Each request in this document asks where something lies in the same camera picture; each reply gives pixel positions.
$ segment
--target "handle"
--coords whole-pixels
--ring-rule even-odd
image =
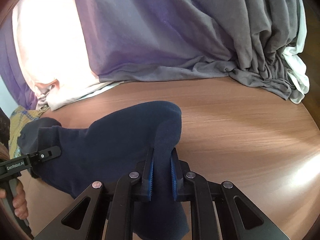
[[[10,215],[10,217],[15,220],[18,225],[21,227],[21,229],[28,235],[31,235],[31,229],[29,227],[29,222],[27,219],[21,220],[14,214],[14,206],[12,204],[13,198],[17,195],[17,184],[18,180],[17,179],[11,179],[10,181],[4,181],[0,184],[0,187],[3,188],[6,193],[7,197],[3,199],[3,204]]]

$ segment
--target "hand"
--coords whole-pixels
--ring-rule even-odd
[[[17,184],[17,195],[12,201],[13,207],[15,208],[14,213],[15,215],[24,220],[28,217],[28,208],[27,208],[27,201],[26,201],[26,193],[23,190],[23,185],[20,180],[18,180]],[[0,198],[6,198],[6,191],[4,189],[0,189]]]

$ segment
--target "fabric pile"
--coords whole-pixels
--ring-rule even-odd
[[[48,107],[43,107],[41,110],[26,110],[22,106],[18,106],[10,116],[10,140],[9,154],[10,159],[21,156],[20,147],[17,144],[17,139],[20,136],[22,128],[29,122],[39,119]]]
[[[145,240],[180,240],[189,230],[181,203],[173,200],[170,162],[180,135],[179,107],[155,101],[109,114],[87,129],[67,129],[55,119],[40,118],[25,125],[18,145],[23,154],[59,146],[60,157],[32,171],[74,198],[93,181],[110,183],[134,171],[154,148],[151,201],[135,203],[133,231]]]
[[[115,82],[224,76],[299,103],[306,33],[302,0],[20,0],[0,29],[0,74],[26,109]]]

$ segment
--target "black metal frame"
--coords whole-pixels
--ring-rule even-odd
[[[30,169],[39,163],[51,160],[60,156],[61,150],[58,146],[54,146],[45,150],[34,152],[31,154],[23,155],[5,162],[0,163],[0,188],[3,188],[7,192],[6,204],[10,210],[8,210],[9,215],[19,227],[28,235],[31,239],[33,238],[31,234],[31,229],[27,220],[20,220],[14,214],[14,207],[12,200],[16,194],[15,187],[17,185],[17,178],[21,176],[21,171]]]
[[[46,158],[59,156],[60,151]],[[42,153],[23,157],[31,160],[26,167],[39,163]],[[17,159],[1,167],[16,163]],[[152,170],[153,149],[146,161],[136,165],[136,176],[124,175],[117,182],[103,185],[94,182],[74,202],[60,213],[35,240],[101,240],[107,213],[112,202],[105,240],[131,240],[132,216],[135,201],[146,202],[148,176]],[[180,161],[176,149],[171,158],[173,197],[178,202],[190,201],[193,240],[219,240],[219,228],[224,240],[289,240],[289,238],[235,185],[229,181],[222,184],[207,181],[191,172],[188,163]],[[5,181],[20,174],[22,167],[0,176]]]

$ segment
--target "clothing pile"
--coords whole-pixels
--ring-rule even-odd
[[[122,81],[230,76],[299,103],[302,0],[20,0],[0,29],[16,102],[55,110]]]

